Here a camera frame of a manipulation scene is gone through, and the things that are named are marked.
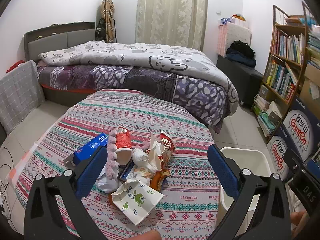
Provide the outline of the person's hand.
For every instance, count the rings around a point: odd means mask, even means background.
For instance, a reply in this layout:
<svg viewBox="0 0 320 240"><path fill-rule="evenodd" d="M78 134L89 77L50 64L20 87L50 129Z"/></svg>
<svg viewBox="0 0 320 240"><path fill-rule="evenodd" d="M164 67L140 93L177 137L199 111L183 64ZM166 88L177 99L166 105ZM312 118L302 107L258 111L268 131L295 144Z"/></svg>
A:
<svg viewBox="0 0 320 240"><path fill-rule="evenodd" d="M135 237L126 238L126 240L161 240L162 236L157 230L150 230Z"/></svg>

